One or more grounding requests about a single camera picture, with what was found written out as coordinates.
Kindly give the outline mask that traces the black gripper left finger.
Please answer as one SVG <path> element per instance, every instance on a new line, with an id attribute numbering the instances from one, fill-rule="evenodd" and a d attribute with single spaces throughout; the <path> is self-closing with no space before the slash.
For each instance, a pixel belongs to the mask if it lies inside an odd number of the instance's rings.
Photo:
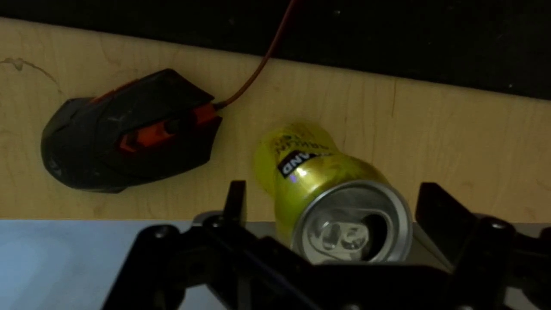
<path id="1" fill-rule="evenodd" d="M 247 183 L 233 181 L 230 184 L 226 205 L 223 210 L 226 224 L 243 226 L 247 222 Z"/>

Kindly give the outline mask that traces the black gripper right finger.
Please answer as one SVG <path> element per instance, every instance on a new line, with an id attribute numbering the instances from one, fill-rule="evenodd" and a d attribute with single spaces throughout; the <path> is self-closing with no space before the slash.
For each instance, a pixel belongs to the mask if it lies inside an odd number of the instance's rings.
<path id="1" fill-rule="evenodd" d="M 478 217 L 438 183 L 421 184 L 416 220 L 450 263 L 460 258 L 478 224 Z"/>

